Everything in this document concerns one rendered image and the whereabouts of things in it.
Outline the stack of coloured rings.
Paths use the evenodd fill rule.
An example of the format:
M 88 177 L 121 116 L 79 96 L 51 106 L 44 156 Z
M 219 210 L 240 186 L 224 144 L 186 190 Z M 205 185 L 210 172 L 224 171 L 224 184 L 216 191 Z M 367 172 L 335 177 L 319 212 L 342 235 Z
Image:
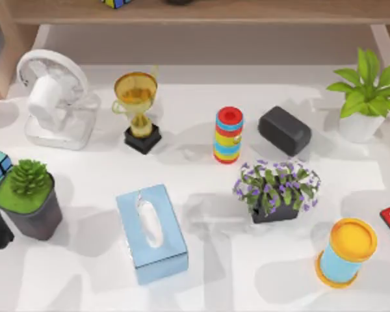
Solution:
M 213 155 L 223 164 L 234 163 L 240 155 L 243 114 L 236 107 L 223 107 L 216 114 Z

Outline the gold trophy black base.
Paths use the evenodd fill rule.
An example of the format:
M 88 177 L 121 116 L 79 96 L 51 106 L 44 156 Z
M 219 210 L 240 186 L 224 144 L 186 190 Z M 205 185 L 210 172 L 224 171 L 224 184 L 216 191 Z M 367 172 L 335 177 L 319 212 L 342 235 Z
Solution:
M 146 155 L 161 140 L 159 127 L 145 115 L 154 104 L 158 89 L 159 67 L 150 72 L 132 71 L 122 75 L 114 84 L 116 100 L 112 103 L 114 114 L 128 117 L 129 126 L 124 131 L 124 143 Z

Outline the light blue tissue box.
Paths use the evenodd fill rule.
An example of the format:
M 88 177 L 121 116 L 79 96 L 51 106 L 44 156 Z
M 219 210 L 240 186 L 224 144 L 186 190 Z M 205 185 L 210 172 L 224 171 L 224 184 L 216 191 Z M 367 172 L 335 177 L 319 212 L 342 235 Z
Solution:
M 139 284 L 188 269 L 187 245 L 164 185 L 119 195 L 116 203 Z

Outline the purple flower plant black pot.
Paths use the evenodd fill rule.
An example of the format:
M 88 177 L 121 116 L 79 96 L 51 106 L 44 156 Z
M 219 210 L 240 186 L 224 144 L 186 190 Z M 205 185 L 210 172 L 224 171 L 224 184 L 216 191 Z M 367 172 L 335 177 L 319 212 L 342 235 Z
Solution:
M 319 175 L 301 161 L 244 163 L 233 193 L 248 206 L 253 223 L 297 218 L 318 203 Z

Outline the dark grey rounded speaker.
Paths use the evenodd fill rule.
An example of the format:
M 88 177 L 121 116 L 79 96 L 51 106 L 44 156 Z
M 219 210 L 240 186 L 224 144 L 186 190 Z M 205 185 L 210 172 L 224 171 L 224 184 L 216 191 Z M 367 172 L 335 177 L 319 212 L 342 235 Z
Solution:
M 280 106 L 272 107 L 258 121 L 260 135 L 290 157 L 298 155 L 311 141 L 312 130 Z

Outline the wooden shelf unit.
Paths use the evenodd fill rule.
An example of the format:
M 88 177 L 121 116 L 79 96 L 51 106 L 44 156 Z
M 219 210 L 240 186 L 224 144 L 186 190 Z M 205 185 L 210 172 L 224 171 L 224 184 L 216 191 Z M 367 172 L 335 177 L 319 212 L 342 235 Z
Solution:
M 101 0 L 0 0 L 6 40 L 0 56 L 0 99 L 41 24 L 220 22 L 384 24 L 390 35 L 390 0 L 195 0 L 177 7 L 162 0 L 132 0 L 119 9 Z

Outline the white desk fan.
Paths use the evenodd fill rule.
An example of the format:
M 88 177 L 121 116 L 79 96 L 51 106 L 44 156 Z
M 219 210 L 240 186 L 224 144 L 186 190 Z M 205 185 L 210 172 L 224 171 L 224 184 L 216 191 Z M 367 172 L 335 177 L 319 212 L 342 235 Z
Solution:
M 29 91 L 27 139 L 50 148 L 83 149 L 95 126 L 101 100 L 89 91 L 80 66 L 55 51 L 33 49 L 20 58 L 16 74 Z

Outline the green succulent grey pot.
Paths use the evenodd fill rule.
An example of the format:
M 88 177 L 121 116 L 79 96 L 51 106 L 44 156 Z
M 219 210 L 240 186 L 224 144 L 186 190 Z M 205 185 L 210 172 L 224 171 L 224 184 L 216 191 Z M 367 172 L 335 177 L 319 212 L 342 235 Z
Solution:
M 49 240 L 62 221 L 62 211 L 47 165 L 19 160 L 0 182 L 0 208 L 25 236 Z

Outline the blue and yellow spool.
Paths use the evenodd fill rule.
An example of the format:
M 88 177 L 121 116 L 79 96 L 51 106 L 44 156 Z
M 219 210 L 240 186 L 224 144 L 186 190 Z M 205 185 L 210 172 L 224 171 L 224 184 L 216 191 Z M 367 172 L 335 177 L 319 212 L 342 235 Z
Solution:
M 327 246 L 318 254 L 315 272 L 329 287 L 348 287 L 377 245 L 376 233 L 368 223 L 358 218 L 342 218 L 333 225 Z

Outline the green leafy plant white pot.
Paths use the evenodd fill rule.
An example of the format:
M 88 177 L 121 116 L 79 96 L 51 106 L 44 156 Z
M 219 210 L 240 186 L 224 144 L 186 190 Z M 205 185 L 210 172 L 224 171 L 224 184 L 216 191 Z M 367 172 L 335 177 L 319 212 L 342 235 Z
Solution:
M 339 132 L 347 140 L 363 143 L 370 140 L 390 114 L 390 65 L 380 68 L 378 56 L 371 49 L 357 50 L 357 68 L 334 71 L 344 80 L 327 86 L 342 92 Z

